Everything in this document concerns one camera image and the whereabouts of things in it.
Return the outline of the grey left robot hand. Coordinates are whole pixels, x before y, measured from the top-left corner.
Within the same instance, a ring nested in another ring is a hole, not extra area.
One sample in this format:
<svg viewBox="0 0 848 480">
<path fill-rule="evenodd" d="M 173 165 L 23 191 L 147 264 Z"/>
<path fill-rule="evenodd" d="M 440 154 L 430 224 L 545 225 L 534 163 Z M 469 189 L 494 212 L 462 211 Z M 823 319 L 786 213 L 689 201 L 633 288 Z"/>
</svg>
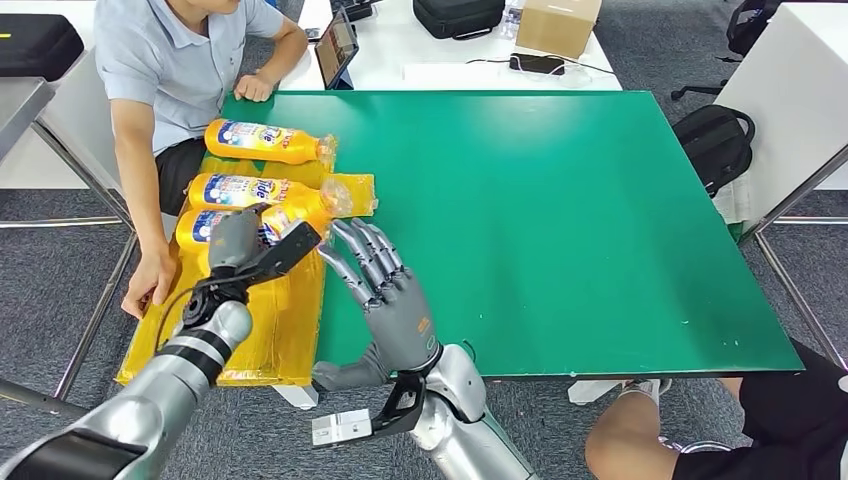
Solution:
<svg viewBox="0 0 848 480">
<path fill-rule="evenodd" d="M 267 249 L 261 215 L 268 203 L 227 212 L 210 235 L 208 265 L 212 278 L 227 278 Z"/>
</svg>

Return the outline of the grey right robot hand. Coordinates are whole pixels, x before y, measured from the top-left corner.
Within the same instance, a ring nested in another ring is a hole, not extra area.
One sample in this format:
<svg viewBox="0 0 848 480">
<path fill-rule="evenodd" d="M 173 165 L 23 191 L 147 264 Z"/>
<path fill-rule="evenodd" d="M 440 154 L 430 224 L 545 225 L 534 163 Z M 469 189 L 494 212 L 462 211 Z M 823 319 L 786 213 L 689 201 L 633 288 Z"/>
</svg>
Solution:
<svg viewBox="0 0 848 480">
<path fill-rule="evenodd" d="M 315 363 L 313 384 L 325 391 L 373 387 L 387 383 L 393 373 L 426 369 L 438 356 L 440 342 L 414 272 L 373 224 L 359 218 L 336 219 L 331 232 L 347 245 L 358 267 L 353 268 L 327 242 L 317 252 L 351 291 L 372 340 L 354 363 Z"/>
</svg>

